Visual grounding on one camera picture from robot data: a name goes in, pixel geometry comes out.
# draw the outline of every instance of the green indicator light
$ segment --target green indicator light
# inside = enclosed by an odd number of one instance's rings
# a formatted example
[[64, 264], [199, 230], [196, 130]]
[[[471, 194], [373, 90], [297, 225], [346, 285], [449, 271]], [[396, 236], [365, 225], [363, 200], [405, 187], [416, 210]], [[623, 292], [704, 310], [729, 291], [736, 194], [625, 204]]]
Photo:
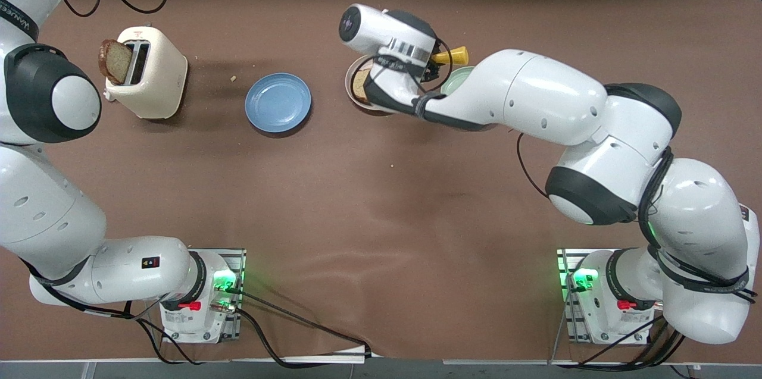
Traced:
[[593, 281], [596, 281], [598, 279], [598, 271], [597, 270], [585, 270], [582, 268], [582, 270], [575, 271], [574, 276], [574, 284], [577, 287], [583, 287], [583, 289], [592, 289], [593, 288]]
[[231, 270], [216, 271], [212, 279], [214, 281], [214, 289], [221, 290], [221, 292], [226, 292], [226, 290], [236, 286], [236, 274]]

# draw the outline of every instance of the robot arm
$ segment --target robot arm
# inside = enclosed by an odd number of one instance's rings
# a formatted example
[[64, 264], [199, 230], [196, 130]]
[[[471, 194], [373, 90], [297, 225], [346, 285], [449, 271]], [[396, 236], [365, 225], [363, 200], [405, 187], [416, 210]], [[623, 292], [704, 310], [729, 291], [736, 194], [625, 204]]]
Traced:
[[582, 224], [642, 222], [650, 247], [594, 252], [580, 266], [604, 277], [579, 293], [594, 343], [650, 320], [655, 301], [691, 339], [736, 339], [755, 295], [756, 215], [743, 205], [739, 213], [732, 189], [707, 164], [672, 161], [669, 142], [682, 114], [667, 92], [604, 86], [553, 59], [506, 50], [485, 58], [446, 97], [425, 95], [421, 106], [417, 82], [436, 35], [402, 13], [355, 4], [341, 18], [341, 40], [375, 56], [364, 85], [373, 105], [458, 129], [503, 124], [567, 146], [545, 182], [552, 204]]
[[24, 261], [43, 303], [160, 299], [164, 327], [177, 341], [215, 343], [225, 314], [212, 305], [229, 302], [220, 290], [236, 281], [225, 260], [189, 252], [175, 238], [106, 240], [104, 212], [43, 153], [43, 143], [92, 132], [101, 116], [87, 75], [36, 43], [59, 2], [0, 0], [0, 246]]

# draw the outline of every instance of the brown table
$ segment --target brown table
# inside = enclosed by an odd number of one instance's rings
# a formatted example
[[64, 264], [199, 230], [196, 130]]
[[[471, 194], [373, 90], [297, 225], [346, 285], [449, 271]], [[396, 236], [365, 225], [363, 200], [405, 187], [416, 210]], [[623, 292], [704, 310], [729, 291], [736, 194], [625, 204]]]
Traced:
[[[157, 0], [132, 1], [149, 8]], [[71, 2], [83, 10], [93, 0]], [[549, 358], [561, 312], [555, 250], [639, 246], [637, 225], [565, 219], [522, 175], [516, 133], [504, 127], [465, 133], [357, 110], [343, 89], [357, 54], [337, 36], [353, 2], [413, 11], [453, 48], [468, 46], [473, 62], [520, 48], [604, 83], [661, 86], [683, 108], [676, 154], [718, 168], [740, 201], [762, 211], [759, 0], [169, 0], [156, 15], [103, 0], [87, 19], [61, 5], [41, 41], [97, 86], [101, 40], [146, 22], [185, 53], [191, 71], [174, 118], [141, 121], [104, 103], [98, 129], [50, 146], [52, 162], [103, 208], [108, 237], [245, 247], [247, 289], [269, 286], [280, 294], [263, 290], [270, 300], [359, 336], [378, 354]], [[307, 82], [313, 112], [290, 137], [266, 137], [246, 120], [243, 100], [253, 82], [280, 71]], [[542, 183], [563, 149], [525, 141]], [[36, 303], [21, 262], [0, 251], [0, 264], [0, 358], [152, 356], [136, 325]], [[254, 312], [283, 355], [348, 347]], [[762, 363], [760, 336], [755, 306], [736, 343], [687, 343], [673, 359]], [[558, 358], [577, 352], [563, 343]], [[246, 328], [237, 343], [191, 355], [265, 353]]]

